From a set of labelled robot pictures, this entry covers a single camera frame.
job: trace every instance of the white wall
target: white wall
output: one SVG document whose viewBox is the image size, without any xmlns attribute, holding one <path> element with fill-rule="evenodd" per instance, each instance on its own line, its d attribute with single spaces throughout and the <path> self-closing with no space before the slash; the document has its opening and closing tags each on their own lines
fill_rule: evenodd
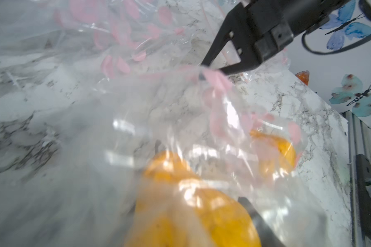
<svg viewBox="0 0 371 247">
<path fill-rule="evenodd" d="M 361 11 L 356 5 L 353 17 L 358 16 Z M 371 26 L 366 18 L 358 20 L 361 23 Z M 324 35 L 329 30 L 316 30 L 307 36 L 307 43 L 313 50 L 329 52 L 326 44 L 330 35 Z M 345 46 L 353 43 L 345 37 Z M 294 74 L 309 70 L 309 87 L 330 104 L 331 91 L 335 87 L 341 86 L 341 80 L 345 74 L 353 74 L 363 82 L 363 91 L 366 90 L 371 82 L 371 41 L 353 50 L 336 54 L 319 56 L 307 52 L 301 44 L 301 36 L 294 39 L 288 46 L 288 56 L 291 59 L 290 71 Z M 330 104 L 338 112 L 351 110 L 352 106 L 346 106 L 347 103 Z M 371 116 L 360 118 L 371 128 Z"/>
</svg>

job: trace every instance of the white marble surface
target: white marble surface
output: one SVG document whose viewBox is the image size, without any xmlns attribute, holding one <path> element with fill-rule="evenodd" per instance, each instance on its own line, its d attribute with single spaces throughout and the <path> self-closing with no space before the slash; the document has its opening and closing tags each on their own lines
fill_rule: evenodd
<svg viewBox="0 0 371 247">
<path fill-rule="evenodd" d="M 182 63 L 200 63 L 212 39 L 200 5 L 195 1 L 176 0 L 168 1 L 167 5 L 184 14 L 182 21 L 194 33 L 191 51 Z M 215 64 L 223 65 L 223 57 Z M 351 246 L 346 120 L 289 71 L 257 74 L 256 79 L 248 83 L 241 82 L 237 76 L 231 79 L 249 104 L 261 105 L 274 114 L 290 118 L 307 133 L 309 143 L 296 173 L 326 210 L 333 246 Z M 11 194 L 12 197 L 7 198 L 1 194 L 25 181 L 31 181 L 27 187 L 31 195 L 39 186 L 41 190 L 58 186 L 63 168 L 55 165 L 60 149 L 55 140 L 60 133 L 44 125 L 41 119 L 89 94 L 89 89 L 69 74 L 53 52 L 0 56 L 0 205 L 16 199 L 27 205 L 28 200 L 23 197 Z M 54 206 L 46 202 L 41 207 Z M 7 207 L 3 210 L 15 213 Z"/>
</svg>

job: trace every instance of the blue butterfly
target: blue butterfly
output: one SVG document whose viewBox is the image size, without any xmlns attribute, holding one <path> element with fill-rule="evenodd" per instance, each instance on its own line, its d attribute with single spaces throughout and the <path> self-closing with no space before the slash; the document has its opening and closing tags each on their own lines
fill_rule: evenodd
<svg viewBox="0 0 371 247">
<path fill-rule="evenodd" d="M 354 37 L 361 39 L 371 34 L 371 27 L 360 23 L 354 22 L 361 17 L 352 18 L 355 11 L 356 0 L 351 0 L 338 10 L 338 15 L 330 14 L 330 21 L 320 27 L 320 29 L 336 28 L 327 34 L 333 33 L 327 42 L 327 49 L 338 50 L 341 49 L 345 43 L 345 36 L 352 40 Z"/>
<path fill-rule="evenodd" d="M 346 106 L 355 103 L 352 112 L 358 117 L 367 117 L 371 115 L 371 84 L 366 91 L 363 90 L 362 81 L 354 75 L 345 75 L 341 82 L 342 87 L 336 87 L 332 91 L 330 103 L 341 104 L 354 98 Z"/>
</svg>

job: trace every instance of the clear plastic bag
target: clear plastic bag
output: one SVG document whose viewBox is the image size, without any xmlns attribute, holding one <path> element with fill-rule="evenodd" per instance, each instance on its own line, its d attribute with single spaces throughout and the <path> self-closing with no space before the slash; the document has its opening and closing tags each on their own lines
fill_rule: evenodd
<svg viewBox="0 0 371 247">
<path fill-rule="evenodd" d="M 242 2 L 244 6 L 248 4 L 247 1 L 240 0 L 201 0 L 202 10 L 207 22 L 207 27 L 210 29 L 212 34 L 212 40 L 220 29 L 227 13 L 240 2 Z M 232 42 L 228 42 L 224 46 L 222 54 L 228 64 L 236 64 L 240 62 L 240 58 Z M 242 72 L 240 76 L 243 81 L 250 82 L 254 79 L 256 73 L 279 73 L 283 70 L 288 70 L 289 67 L 290 59 L 288 58 L 285 49 L 261 64 L 258 68 Z"/>
<path fill-rule="evenodd" d="M 172 68 L 191 48 L 191 34 L 163 0 L 62 0 L 51 7 L 60 26 L 88 32 L 93 41 L 92 47 L 89 43 L 76 48 L 75 55 L 64 50 L 74 51 L 77 38 L 58 46 L 80 80 L 96 82 L 97 75 L 113 79 Z"/>
<path fill-rule="evenodd" d="M 0 246 L 329 246 L 324 211 L 292 176 L 306 146 L 296 123 L 205 68 L 96 89 L 42 121 L 60 179 L 0 191 L 13 197 Z"/>
<path fill-rule="evenodd" d="M 4 0 L 0 17 L 7 15 L 0 45 L 19 52 L 32 38 L 83 82 L 173 68 L 191 48 L 192 34 L 164 0 Z"/>
</svg>

